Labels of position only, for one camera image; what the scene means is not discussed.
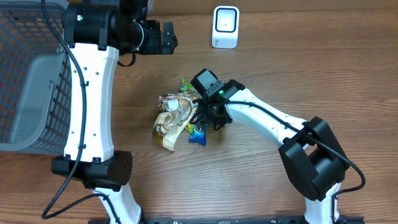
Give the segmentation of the blue Oreo cookie pack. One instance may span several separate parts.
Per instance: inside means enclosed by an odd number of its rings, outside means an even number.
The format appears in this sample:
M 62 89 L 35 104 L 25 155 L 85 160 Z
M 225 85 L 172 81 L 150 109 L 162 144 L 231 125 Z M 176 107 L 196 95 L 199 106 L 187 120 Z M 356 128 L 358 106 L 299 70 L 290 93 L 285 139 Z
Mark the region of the blue Oreo cookie pack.
M 202 122 L 198 122 L 193 125 L 193 131 L 189 137 L 189 141 L 193 143 L 201 144 L 206 146 L 206 130 L 208 125 Z

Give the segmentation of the green Haribo gummy bag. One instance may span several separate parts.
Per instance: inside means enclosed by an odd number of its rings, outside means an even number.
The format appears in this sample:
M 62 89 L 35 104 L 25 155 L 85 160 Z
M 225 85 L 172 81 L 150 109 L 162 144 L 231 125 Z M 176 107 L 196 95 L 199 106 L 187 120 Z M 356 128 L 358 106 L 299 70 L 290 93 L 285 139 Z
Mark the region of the green Haribo gummy bag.
M 198 100 L 201 99 L 201 96 L 199 95 L 197 90 L 193 87 L 193 85 L 188 83 L 185 78 L 182 78 L 182 81 L 180 82 L 180 92 L 183 95 L 185 95 L 189 99 L 189 102 L 192 104 L 192 111 L 188 115 L 188 123 L 185 126 L 185 129 L 190 134 L 192 134 L 194 130 L 194 125 L 191 124 L 190 122 L 197 111 Z

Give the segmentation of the brown clear snack bag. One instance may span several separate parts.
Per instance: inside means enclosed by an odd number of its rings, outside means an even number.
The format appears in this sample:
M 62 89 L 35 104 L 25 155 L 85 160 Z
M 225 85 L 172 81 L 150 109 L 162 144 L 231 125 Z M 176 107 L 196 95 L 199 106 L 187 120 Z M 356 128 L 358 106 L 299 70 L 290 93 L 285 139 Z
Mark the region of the brown clear snack bag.
M 175 142 L 197 111 L 200 99 L 199 94 L 160 95 L 158 101 L 160 113 L 152 130 L 154 141 L 158 145 L 174 151 Z

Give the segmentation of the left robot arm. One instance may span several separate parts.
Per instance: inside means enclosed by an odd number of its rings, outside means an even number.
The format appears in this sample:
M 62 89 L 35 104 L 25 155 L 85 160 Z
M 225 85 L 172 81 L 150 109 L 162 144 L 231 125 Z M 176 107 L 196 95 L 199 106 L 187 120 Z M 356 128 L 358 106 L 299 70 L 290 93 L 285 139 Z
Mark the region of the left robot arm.
M 171 22 L 149 20 L 148 0 L 72 2 L 58 37 L 72 73 L 70 126 L 52 172 L 80 181 L 101 199 L 110 223 L 144 223 L 129 179 L 132 154 L 117 151 L 111 136 L 111 101 L 122 55 L 171 55 L 178 44 Z

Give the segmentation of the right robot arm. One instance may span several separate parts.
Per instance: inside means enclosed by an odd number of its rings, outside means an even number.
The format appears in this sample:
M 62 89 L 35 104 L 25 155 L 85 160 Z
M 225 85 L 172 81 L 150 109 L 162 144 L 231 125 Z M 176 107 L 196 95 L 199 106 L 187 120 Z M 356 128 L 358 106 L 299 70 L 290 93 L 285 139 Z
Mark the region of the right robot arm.
M 326 121 L 287 115 L 257 98 L 243 84 L 222 82 L 203 69 L 191 84 L 200 94 L 197 121 L 213 124 L 215 131 L 233 121 L 257 131 L 279 148 L 287 177 L 305 197 L 307 223 L 338 223 L 335 193 L 349 164 Z

